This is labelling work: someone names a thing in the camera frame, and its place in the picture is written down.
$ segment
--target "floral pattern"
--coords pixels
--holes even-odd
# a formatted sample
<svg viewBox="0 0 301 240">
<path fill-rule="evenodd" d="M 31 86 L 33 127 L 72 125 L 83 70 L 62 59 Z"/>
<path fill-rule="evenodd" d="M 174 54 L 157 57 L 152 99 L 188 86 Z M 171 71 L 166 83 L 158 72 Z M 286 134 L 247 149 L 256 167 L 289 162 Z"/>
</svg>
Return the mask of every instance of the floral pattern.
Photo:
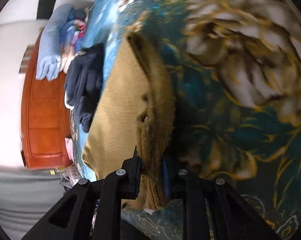
<svg viewBox="0 0 301 240">
<path fill-rule="evenodd" d="M 301 221 L 301 27 L 295 16 L 282 0 L 134 0 L 122 12 L 118 1 L 95 1 L 84 41 L 85 47 L 106 42 L 104 81 L 127 29 L 148 38 L 175 91 L 172 150 L 200 177 L 225 178 L 288 239 Z M 242 7 L 248 1 L 256 6 Z M 284 12 L 282 22 L 259 8 L 272 6 Z M 276 39 L 253 35 L 252 23 Z M 251 86 L 254 79 L 259 83 Z M 122 218 L 151 239 L 182 236 L 181 201 L 152 215 L 127 208 Z"/>
</svg>

